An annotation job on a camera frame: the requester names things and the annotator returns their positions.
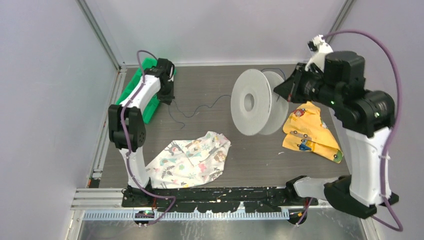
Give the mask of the white perforated cable spool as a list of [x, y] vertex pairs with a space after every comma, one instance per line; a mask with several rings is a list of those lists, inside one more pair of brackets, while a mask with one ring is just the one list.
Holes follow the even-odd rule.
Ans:
[[285, 79], [274, 71], [245, 70], [236, 80], [230, 99], [234, 125], [245, 136], [271, 135], [281, 130], [289, 103], [274, 88]]

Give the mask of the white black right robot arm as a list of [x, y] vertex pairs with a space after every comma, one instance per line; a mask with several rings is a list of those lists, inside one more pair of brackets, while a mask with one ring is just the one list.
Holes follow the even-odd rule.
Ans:
[[298, 63], [291, 76], [273, 91], [285, 100], [316, 102], [331, 108], [346, 132], [351, 171], [336, 178], [298, 176], [286, 183], [285, 198], [299, 205], [305, 198], [327, 201], [334, 209], [367, 219], [378, 206], [399, 201], [388, 183], [390, 134], [395, 102], [386, 92], [365, 89], [365, 59], [353, 51], [323, 56], [322, 64]]

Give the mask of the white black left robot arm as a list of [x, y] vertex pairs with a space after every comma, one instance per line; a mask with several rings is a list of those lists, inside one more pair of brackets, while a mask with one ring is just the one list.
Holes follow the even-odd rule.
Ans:
[[174, 100], [175, 65], [159, 58], [149, 68], [141, 68], [141, 76], [134, 89], [118, 104], [108, 108], [108, 136], [119, 149], [128, 175], [129, 191], [141, 207], [153, 202], [150, 177], [146, 171], [143, 146], [147, 138], [143, 112], [153, 97], [170, 105]]

